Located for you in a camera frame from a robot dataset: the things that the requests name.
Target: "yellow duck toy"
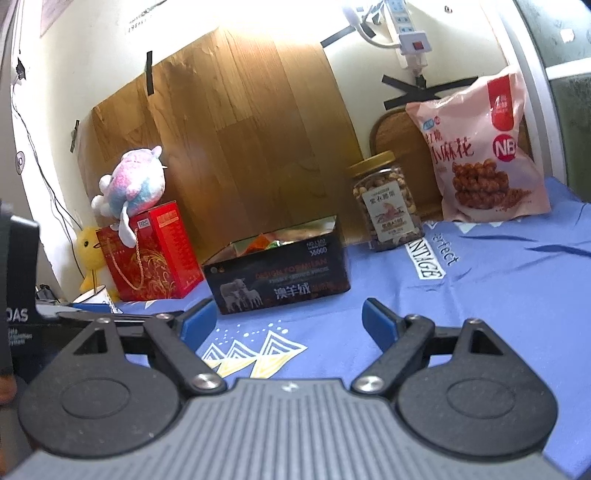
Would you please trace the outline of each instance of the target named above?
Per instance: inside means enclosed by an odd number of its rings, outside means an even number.
[[[76,250],[79,260],[86,268],[86,276],[80,285],[80,293],[92,290],[95,286],[104,285],[107,287],[111,300],[119,301],[119,292],[107,267],[99,239],[96,237],[96,228],[86,227],[78,234]]]

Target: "plush toy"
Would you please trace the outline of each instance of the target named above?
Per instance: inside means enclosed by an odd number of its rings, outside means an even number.
[[[96,215],[115,217],[119,238],[126,247],[135,247],[135,234],[129,228],[129,217],[152,208],[164,193],[164,171],[160,162],[162,147],[131,150],[121,157],[113,175],[99,181],[103,195],[92,199]]]
[[[119,293],[107,267],[103,251],[100,249],[99,239],[96,237],[96,228],[86,227],[78,234],[76,250],[78,259],[86,268],[86,276],[80,285],[80,293],[87,292],[95,286],[104,285],[111,300],[119,301]]]

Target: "white paper cup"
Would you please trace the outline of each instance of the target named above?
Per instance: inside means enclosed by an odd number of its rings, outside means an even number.
[[[111,300],[111,297],[109,297],[107,287],[105,287],[104,285],[98,286],[96,288],[96,293],[94,289],[83,293],[72,303],[105,303],[111,309],[111,313],[123,313],[115,306],[113,300]]]

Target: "blue logo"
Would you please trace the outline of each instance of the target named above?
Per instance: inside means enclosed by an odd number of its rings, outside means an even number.
[[[423,123],[423,130],[429,130],[430,128],[433,128],[435,126],[435,120],[433,120],[433,118],[430,118],[429,120],[427,120],[425,123]]]

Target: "yellow jar lid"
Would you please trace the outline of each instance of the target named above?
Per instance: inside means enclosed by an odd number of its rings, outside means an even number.
[[[383,165],[392,163],[395,160],[396,158],[394,157],[394,154],[388,150],[378,153],[373,157],[369,157],[366,160],[362,160],[355,165],[351,165],[347,168],[347,173],[352,179],[354,179],[359,175],[363,175],[363,173],[366,173],[367,171],[375,170],[376,168],[380,168]]]

